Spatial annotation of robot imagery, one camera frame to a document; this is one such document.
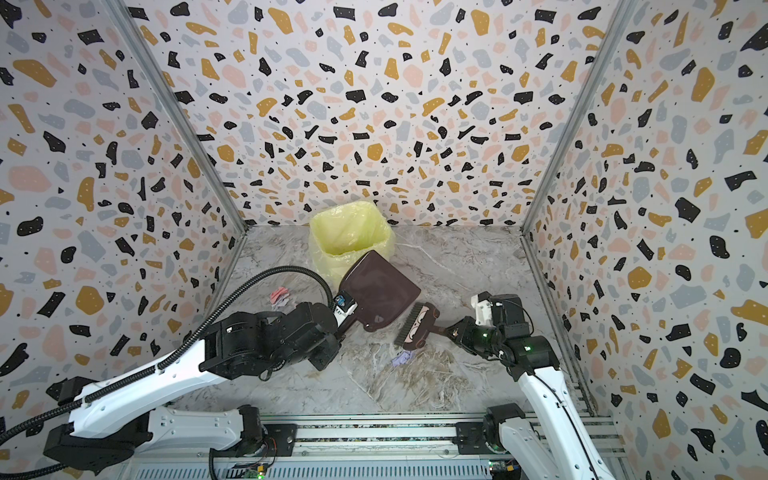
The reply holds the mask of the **brown cartoon face hand broom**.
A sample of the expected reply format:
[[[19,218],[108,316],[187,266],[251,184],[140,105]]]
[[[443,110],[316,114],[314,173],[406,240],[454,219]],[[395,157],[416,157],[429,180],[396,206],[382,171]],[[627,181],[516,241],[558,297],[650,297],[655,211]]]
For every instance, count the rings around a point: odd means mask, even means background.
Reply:
[[[415,351],[426,345],[430,334],[444,336],[446,328],[436,325],[439,316],[440,312],[434,304],[416,302],[394,339],[394,345],[406,351]]]

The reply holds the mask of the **dark brown plastic dustpan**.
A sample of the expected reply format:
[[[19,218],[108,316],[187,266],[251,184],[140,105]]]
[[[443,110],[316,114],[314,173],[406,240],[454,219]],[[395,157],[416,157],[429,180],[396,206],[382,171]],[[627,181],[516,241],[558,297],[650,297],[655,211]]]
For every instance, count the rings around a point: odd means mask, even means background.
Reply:
[[[421,293],[421,289],[377,251],[365,253],[347,271],[339,290],[357,301],[356,310],[346,318],[336,315],[337,336],[342,340],[355,322],[367,332],[390,325]]]

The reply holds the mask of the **cream bin with green bag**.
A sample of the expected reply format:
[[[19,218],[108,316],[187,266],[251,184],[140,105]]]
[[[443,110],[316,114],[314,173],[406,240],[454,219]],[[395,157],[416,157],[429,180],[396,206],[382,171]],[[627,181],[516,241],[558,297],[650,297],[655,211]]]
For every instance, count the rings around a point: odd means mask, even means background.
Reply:
[[[336,289],[363,255],[375,250],[389,260],[395,235],[376,205],[354,201],[326,209],[309,223],[309,254],[316,271]]]

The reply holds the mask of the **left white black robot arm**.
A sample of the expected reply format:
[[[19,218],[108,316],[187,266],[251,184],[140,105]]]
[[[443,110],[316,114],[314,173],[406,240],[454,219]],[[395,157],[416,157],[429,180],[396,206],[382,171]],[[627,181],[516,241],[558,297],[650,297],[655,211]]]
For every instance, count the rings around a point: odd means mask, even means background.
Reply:
[[[165,356],[148,376],[122,375],[87,386],[66,424],[48,435],[44,454],[66,467],[100,473],[134,454],[158,449],[212,449],[249,456],[268,444],[257,408],[182,412],[168,402],[240,377],[268,380],[307,360],[321,371],[335,358],[344,317],[336,307],[302,302],[288,314],[236,312],[210,325],[178,359]]]

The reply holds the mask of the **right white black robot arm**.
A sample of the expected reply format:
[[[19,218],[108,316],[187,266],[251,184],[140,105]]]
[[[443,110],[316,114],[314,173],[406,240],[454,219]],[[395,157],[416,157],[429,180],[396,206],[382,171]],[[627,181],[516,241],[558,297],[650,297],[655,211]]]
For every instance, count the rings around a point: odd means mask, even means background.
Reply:
[[[540,437],[516,403],[491,407],[484,419],[489,449],[509,453],[529,479],[612,479],[571,398],[550,342],[533,333],[515,294],[482,292],[466,316],[439,333],[464,351],[497,362],[520,388],[544,432]]]

